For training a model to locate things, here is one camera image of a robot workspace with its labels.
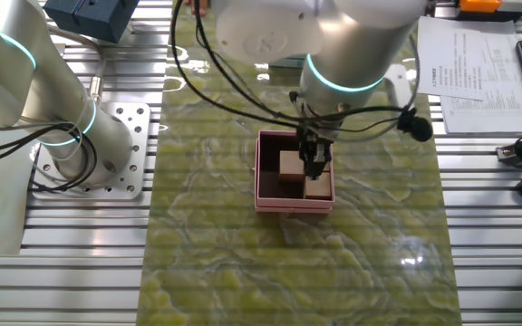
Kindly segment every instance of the marble surface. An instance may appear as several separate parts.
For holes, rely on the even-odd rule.
[[[217,101],[260,113],[211,68],[188,13],[179,47],[191,80]],[[413,68],[411,51],[397,62]],[[138,325],[460,325],[433,142],[393,130],[335,143],[337,203],[325,220],[256,214],[257,133],[283,128],[211,107],[167,64]],[[287,93],[299,71],[231,64],[265,104],[294,114]],[[371,104],[385,99],[380,89]],[[430,115],[422,97],[417,108]]]

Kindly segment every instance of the white robotic arm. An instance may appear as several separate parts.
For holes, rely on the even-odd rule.
[[[0,127],[20,118],[73,123],[90,140],[100,162],[86,182],[99,184],[124,168],[131,156],[130,132],[100,105],[53,46],[38,2],[0,0]],[[39,140],[65,177],[89,169],[85,145],[78,146],[69,133],[50,132]]]
[[[330,32],[353,21],[394,29],[418,21],[428,0],[216,0],[217,38],[242,62],[273,62],[293,54],[318,54]],[[341,21],[331,20],[339,11]]]
[[[301,91],[292,97],[302,99],[301,104],[295,100],[302,117],[307,114],[304,108],[315,117],[362,108],[384,76],[395,74],[392,62],[427,4],[428,0],[212,2],[217,39],[227,55],[242,62],[273,62],[307,54]],[[395,103],[406,109],[410,104]],[[413,113],[399,129],[418,141],[428,140],[431,125]],[[324,153],[329,153],[342,123],[343,119],[322,120],[312,127],[313,133],[298,135],[307,176],[321,175],[330,159]]]

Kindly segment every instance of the wooden block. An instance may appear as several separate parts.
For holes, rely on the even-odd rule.
[[[305,179],[304,199],[332,200],[332,184],[330,174],[324,172],[319,179]]]
[[[279,181],[303,183],[304,180],[304,162],[299,158],[299,152],[294,150],[279,152]]]

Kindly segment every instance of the open box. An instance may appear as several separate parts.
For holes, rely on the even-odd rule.
[[[264,213],[331,213],[335,203],[333,162],[330,162],[331,199],[304,199],[303,183],[279,182],[279,155],[282,150],[299,150],[295,132],[259,131],[255,154],[255,210]]]

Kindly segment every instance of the orange object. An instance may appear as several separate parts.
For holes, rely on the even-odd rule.
[[[460,10],[472,13],[495,13],[501,0],[460,0]]]

